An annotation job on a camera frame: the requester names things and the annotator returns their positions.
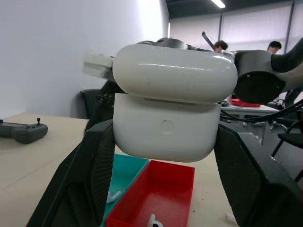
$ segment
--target red tray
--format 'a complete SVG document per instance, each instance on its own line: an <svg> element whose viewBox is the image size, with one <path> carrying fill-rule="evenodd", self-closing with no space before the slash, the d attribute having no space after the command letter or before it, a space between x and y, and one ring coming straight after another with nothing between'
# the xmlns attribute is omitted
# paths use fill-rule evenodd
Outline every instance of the red tray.
<svg viewBox="0 0 303 227"><path fill-rule="evenodd" d="M260 107L261 105L258 103L247 103L244 102L238 98L233 98L232 99L232 104L236 106L243 106L243 107Z"/></svg>
<svg viewBox="0 0 303 227"><path fill-rule="evenodd" d="M106 219L106 227L147 227L151 214L164 227L186 227L195 169L150 161Z"/></svg>

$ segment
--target gray wall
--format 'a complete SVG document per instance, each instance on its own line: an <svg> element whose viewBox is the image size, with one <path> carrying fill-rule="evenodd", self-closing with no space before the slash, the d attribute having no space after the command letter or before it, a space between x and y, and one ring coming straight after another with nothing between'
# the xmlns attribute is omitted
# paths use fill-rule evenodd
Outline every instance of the gray wall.
<svg viewBox="0 0 303 227"><path fill-rule="evenodd" d="M82 72L83 56L155 41L168 18L165 0L1 0L0 119L83 117L79 91L105 83Z"/></svg>
<svg viewBox="0 0 303 227"><path fill-rule="evenodd" d="M271 41L282 43L279 54L283 54L287 31L291 22L292 1L245 8L220 14L185 17L170 20L170 36L184 40L186 43L200 48L210 49L202 38L205 31L210 40L215 43L220 39L229 44L231 51L235 50L266 50ZM295 1L292 26L287 50L302 37L302 0Z"/></svg>

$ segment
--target table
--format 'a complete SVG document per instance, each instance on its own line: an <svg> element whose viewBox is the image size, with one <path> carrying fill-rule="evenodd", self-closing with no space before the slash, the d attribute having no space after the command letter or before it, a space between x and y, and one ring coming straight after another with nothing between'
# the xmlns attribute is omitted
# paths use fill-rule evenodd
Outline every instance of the table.
<svg viewBox="0 0 303 227"><path fill-rule="evenodd" d="M229 105L226 107L221 107L222 110L228 114L240 115L241 118L244 118L245 115L251 116L264 116L266 114L271 114L277 112L277 109L268 107L266 105L261 105L260 107L240 107L235 105Z"/></svg>
<svg viewBox="0 0 303 227"><path fill-rule="evenodd" d="M268 107L266 105L261 105L260 107L240 107L240 106L235 106L235 105L229 105L226 107L221 107L222 110L224 110L228 114L233 114L233 115L239 115L240 118L245 118L246 115L251 115L251 116L264 116L267 114L275 113L278 112L279 110ZM269 133L269 125L268 122L265 122L265 127L262 133L262 145L264 143L265 135Z"/></svg>
<svg viewBox="0 0 303 227"><path fill-rule="evenodd" d="M25 226L59 164L81 142L87 120L22 114L7 122L32 124L37 117L48 134L28 145L0 138L0 220L4 227ZM116 153L122 154L116 147ZM188 227L234 227L225 219L231 208L220 181L214 152L195 163Z"/></svg>

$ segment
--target black cable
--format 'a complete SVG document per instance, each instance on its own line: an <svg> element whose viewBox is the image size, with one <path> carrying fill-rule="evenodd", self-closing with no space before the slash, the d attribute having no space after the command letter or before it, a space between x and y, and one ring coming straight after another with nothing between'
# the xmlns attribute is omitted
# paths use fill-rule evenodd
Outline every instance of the black cable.
<svg viewBox="0 0 303 227"><path fill-rule="evenodd" d="M242 121L242 122L250 122L250 123L256 123L256 122L272 122L275 118L279 118L279 117L282 117L282 116L285 116L289 113L292 113L300 108L303 107L303 99L300 100L299 102L297 102L296 104L293 104L287 108L285 108L284 110L281 110L281 111L278 111L276 113L272 113L272 114L267 114L265 116L261 116L261 117L251 117L251 118L238 118L238 117L234 117L228 113L226 113L225 111L221 110L221 112L234 119L234 120L237 120L237 121Z"/></svg>
<svg viewBox="0 0 303 227"><path fill-rule="evenodd" d="M232 120L232 118L230 118L230 117L226 117L226 116L222 116L222 115L220 115L220 119Z"/></svg>

